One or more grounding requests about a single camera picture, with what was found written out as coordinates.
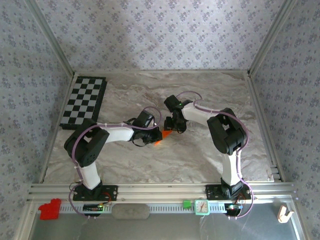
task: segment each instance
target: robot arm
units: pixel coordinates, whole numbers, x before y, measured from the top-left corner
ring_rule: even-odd
[[[246,133],[241,125],[231,117],[223,114],[204,112],[195,108],[190,100],[179,101],[174,95],[169,96],[164,104],[172,113],[172,117],[167,117],[164,122],[165,130],[174,130],[183,133],[187,129],[187,121],[195,121],[204,126],[208,126],[215,147],[224,154],[222,160],[223,173],[221,178],[221,188],[228,198],[237,195],[243,187],[237,173],[237,152],[236,150],[244,145]],[[219,112],[235,116],[230,108],[225,108]]]
[[[85,134],[85,137],[90,141],[87,141],[85,137],[79,141],[75,149],[75,159],[79,164],[83,185],[88,191],[95,191],[102,185],[102,181],[97,171],[96,159],[106,143],[117,141],[134,142],[134,140],[142,139],[143,143],[146,145],[162,140],[162,133],[160,132],[159,127],[141,129],[147,128],[153,120],[154,116],[148,111],[143,110],[137,118],[132,118],[127,122],[117,125],[110,124],[108,126],[105,124],[105,126],[93,128]],[[65,142],[64,149],[68,152],[70,157],[72,157],[72,150],[77,138],[93,125],[97,125],[97,123],[91,119],[85,119],[83,124],[80,125]]]

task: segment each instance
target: chessboard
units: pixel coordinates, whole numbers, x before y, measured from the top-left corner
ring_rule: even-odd
[[[78,76],[60,122],[62,129],[75,130],[84,119],[96,122],[106,86],[105,77]]]

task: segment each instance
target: wall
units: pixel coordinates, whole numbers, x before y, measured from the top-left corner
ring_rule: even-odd
[[[37,0],[75,71],[247,70],[283,0]]]
[[[38,180],[70,79],[23,1],[0,1],[0,240]]]
[[[286,180],[320,239],[320,3],[298,1],[254,77]]]

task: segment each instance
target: clock face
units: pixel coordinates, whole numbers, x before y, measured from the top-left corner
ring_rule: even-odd
[[[194,209],[195,209],[195,214],[197,215],[208,215],[210,213],[208,200],[206,199],[195,200]]]

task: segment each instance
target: marble surface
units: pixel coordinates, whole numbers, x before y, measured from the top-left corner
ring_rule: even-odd
[[[231,108],[250,132],[248,147],[242,151],[241,169],[245,180],[272,181],[261,133],[246,82],[241,75],[221,72],[120,73],[104,75],[108,81],[98,121],[119,123],[137,117],[146,106],[157,106],[163,118],[170,116],[164,100],[192,90],[200,93],[205,107]],[[195,100],[187,94],[181,99]],[[63,145],[72,134],[60,129],[44,179],[45,183],[78,180]],[[208,127],[187,123],[183,134],[172,133],[159,145],[136,147],[131,142],[106,144],[98,159],[98,173],[105,183],[219,182],[223,156],[216,150]]]

